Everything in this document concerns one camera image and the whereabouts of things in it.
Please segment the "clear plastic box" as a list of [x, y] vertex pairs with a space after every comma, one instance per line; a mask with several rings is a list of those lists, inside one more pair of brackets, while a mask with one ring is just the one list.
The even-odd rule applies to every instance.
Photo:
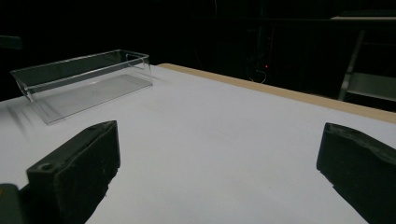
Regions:
[[125, 49], [17, 69], [11, 75], [46, 124], [153, 84], [149, 56]]

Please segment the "white metal table frame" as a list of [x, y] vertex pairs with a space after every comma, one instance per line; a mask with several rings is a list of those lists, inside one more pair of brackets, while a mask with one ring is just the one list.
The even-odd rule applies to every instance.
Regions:
[[[396, 16], [336, 16], [334, 21], [351, 21], [355, 23], [370, 23], [374, 27], [380, 24], [393, 24], [396, 26]], [[355, 47], [351, 54], [347, 70], [338, 94], [338, 99], [344, 101], [348, 93], [372, 97], [381, 100], [396, 102], [396, 77], [386, 77], [385, 75], [375, 75], [370, 73], [357, 72], [356, 63], [359, 59], [361, 48], [366, 44], [364, 38], [367, 33], [366, 27], [359, 30]]]

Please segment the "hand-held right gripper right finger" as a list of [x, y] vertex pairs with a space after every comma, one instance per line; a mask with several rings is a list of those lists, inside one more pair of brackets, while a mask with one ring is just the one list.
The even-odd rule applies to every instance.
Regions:
[[396, 224], [396, 149], [346, 126], [324, 126], [317, 169], [369, 224]]

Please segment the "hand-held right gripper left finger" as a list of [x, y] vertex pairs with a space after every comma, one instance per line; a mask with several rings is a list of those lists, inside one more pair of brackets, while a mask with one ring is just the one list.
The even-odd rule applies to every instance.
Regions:
[[34, 224], [85, 224], [120, 168], [118, 124], [92, 125], [27, 169]]

